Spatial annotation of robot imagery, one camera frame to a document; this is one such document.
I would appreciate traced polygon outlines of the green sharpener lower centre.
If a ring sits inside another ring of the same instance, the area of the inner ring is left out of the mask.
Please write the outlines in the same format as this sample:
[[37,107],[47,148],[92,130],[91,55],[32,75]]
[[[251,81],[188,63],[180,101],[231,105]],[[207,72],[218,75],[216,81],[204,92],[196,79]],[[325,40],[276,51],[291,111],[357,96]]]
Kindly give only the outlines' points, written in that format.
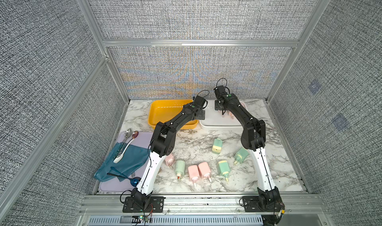
[[226,182],[229,182],[229,173],[230,173],[230,167],[227,160],[222,160],[218,162],[218,174],[220,177],[223,177]]

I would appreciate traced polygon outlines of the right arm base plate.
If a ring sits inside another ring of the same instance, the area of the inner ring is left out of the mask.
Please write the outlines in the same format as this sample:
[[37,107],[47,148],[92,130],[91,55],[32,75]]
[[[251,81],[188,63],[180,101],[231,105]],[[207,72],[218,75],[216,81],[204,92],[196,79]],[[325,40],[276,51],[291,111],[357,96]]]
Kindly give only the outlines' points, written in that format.
[[280,201],[266,199],[264,196],[243,196],[241,205],[245,212],[282,212],[285,205]]

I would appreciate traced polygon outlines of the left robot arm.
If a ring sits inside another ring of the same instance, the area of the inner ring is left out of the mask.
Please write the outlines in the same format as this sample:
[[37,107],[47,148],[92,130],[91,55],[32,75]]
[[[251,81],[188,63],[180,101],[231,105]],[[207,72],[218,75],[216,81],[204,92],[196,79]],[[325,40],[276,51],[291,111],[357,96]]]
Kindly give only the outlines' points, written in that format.
[[133,196],[141,194],[143,197],[148,197],[152,194],[159,169],[175,147],[177,132],[192,120],[204,119],[207,105],[208,101],[204,98],[195,99],[193,102],[185,104],[182,110],[171,120],[156,124],[149,142],[148,163],[143,178],[134,189],[136,192],[132,194]]

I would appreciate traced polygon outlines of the green sharpener lower left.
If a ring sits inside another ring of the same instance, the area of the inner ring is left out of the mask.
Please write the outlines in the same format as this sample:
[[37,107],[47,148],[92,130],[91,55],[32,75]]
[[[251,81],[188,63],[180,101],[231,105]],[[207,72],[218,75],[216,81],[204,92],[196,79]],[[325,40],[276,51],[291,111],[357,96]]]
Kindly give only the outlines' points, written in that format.
[[182,160],[177,160],[175,163],[175,173],[178,181],[185,175],[186,163]]

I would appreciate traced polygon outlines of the lilac plastic tray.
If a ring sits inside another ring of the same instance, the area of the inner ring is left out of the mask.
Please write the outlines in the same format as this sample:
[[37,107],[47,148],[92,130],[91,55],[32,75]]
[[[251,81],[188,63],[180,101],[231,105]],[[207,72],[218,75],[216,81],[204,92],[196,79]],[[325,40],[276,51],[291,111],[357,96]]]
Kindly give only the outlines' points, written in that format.
[[[152,134],[153,134],[152,132],[140,132],[138,137],[131,144],[142,147],[142,148],[148,148],[149,142],[152,138]],[[117,143],[123,140],[123,135],[124,134],[122,133],[119,136]],[[140,167],[138,170],[136,170],[130,176],[127,176],[127,177],[129,178],[140,177],[142,179],[143,173],[148,163],[148,159],[142,167]],[[113,194],[115,192],[121,193],[125,190],[133,190],[133,189],[134,187],[130,184],[129,179],[124,179],[122,181],[119,181],[119,178],[117,177],[113,177],[112,179],[105,182],[100,182],[100,185],[99,185],[99,191],[101,193],[106,193],[106,194],[108,193]]]

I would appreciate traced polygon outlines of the white plastic storage box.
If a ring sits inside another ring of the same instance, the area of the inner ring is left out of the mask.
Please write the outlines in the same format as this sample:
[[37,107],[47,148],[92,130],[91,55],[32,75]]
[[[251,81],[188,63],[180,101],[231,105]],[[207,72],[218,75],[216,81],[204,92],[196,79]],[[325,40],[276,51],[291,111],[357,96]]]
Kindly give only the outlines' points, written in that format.
[[222,111],[214,109],[214,101],[213,99],[208,99],[208,105],[204,109],[206,112],[205,120],[200,120],[201,128],[205,130],[242,129],[242,125],[237,118],[222,117]]

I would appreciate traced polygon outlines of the green sharpener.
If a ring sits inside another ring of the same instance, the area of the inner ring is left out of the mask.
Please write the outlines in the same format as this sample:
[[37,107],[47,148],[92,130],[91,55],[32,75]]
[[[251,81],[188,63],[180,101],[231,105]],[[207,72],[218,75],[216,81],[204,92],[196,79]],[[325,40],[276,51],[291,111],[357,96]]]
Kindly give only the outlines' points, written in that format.
[[248,156],[248,150],[242,147],[239,151],[236,152],[234,156],[234,165],[242,164]]
[[223,177],[226,182],[229,182],[229,173],[230,173],[230,167],[227,160],[222,160],[218,162],[218,174],[220,177]]
[[220,138],[216,138],[212,145],[212,152],[220,154],[222,150],[223,141]]
[[186,163],[182,160],[177,160],[175,163],[175,173],[178,181],[185,175]]

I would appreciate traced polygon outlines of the green sharpener right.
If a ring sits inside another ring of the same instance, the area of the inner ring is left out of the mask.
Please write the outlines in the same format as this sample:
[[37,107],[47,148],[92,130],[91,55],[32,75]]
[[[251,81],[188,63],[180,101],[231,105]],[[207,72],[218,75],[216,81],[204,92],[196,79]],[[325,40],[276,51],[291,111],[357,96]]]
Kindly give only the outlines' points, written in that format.
[[242,164],[248,156],[248,150],[242,147],[239,151],[236,152],[234,156],[234,165]]

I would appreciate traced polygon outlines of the green sharpener upper centre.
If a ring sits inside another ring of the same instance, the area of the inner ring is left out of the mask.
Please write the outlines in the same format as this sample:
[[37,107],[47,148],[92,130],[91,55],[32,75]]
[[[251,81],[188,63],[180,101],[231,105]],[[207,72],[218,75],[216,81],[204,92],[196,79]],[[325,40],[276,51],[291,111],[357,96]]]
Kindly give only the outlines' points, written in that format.
[[223,141],[220,138],[216,138],[212,145],[212,152],[220,154],[222,150]]

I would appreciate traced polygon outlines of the yellow plastic storage box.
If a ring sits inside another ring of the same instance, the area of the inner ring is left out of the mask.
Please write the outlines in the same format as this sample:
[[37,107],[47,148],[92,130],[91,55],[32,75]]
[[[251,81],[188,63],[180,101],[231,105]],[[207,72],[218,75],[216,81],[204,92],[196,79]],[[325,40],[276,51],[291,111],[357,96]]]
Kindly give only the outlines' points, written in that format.
[[158,122],[167,122],[179,114],[191,99],[156,100],[150,106],[148,124],[154,129]]

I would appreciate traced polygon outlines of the pink pencil sharpener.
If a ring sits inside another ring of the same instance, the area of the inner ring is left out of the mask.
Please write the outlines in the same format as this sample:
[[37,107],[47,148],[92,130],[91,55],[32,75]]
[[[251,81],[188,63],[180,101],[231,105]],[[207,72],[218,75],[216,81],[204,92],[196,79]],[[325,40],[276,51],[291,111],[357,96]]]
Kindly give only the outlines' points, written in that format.
[[241,105],[243,106],[243,108],[247,109],[247,106],[244,102],[240,101]]

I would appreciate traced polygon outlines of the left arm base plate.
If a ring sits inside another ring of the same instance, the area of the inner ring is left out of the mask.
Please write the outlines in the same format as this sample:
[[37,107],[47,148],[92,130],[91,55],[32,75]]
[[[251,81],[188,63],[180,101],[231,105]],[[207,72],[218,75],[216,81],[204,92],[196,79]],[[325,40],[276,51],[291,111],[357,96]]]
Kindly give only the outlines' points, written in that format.
[[149,197],[146,199],[134,199],[126,197],[123,203],[123,213],[162,213],[165,197]]

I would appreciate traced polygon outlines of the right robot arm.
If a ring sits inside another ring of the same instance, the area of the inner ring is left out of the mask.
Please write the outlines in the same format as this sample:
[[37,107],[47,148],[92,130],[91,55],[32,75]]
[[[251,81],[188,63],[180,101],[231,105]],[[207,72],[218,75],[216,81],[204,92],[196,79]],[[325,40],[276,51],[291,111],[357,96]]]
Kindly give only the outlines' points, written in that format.
[[257,175],[259,208],[263,211],[285,210],[279,189],[274,183],[267,163],[265,142],[266,126],[263,120],[252,116],[234,94],[223,93],[216,97],[215,108],[218,111],[231,112],[243,127],[241,143],[253,159]]

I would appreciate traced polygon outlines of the silver metal spoon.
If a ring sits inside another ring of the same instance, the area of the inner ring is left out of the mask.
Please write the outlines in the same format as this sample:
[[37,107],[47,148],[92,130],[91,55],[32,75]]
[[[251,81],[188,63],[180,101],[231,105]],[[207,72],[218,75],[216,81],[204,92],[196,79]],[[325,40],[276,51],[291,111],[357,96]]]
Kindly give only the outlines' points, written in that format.
[[[129,129],[124,133],[124,135],[123,135],[123,140],[120,142],[120,144],[121,144],[123,141],[125,141],[125,140],[126,140],[126,141],[129,141],[129,138],[131,137],[132,133],[133,133],[132,129],[129,128]],[[121,144],[121,146],[120,146],[120,150],[119,150],[118,154],[120,154],[121,150],[122,150],[122,144]]]

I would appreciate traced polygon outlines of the aluminium front rail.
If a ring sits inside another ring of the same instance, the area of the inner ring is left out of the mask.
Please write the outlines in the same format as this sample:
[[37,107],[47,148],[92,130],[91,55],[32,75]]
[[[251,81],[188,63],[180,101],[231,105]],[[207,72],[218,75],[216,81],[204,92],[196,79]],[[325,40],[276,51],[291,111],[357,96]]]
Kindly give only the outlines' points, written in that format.
[[[122,211],[124,197],[117,195],[86,196],[77,226],[260,226],[267,216],[280,211],[245,210],[243,197],[254,193],[162,194],[164,201],[155,203],[161,212]],[[299,192],[281,193],[286,207],[281,226],[333,226],[335,223],[318,195]]]

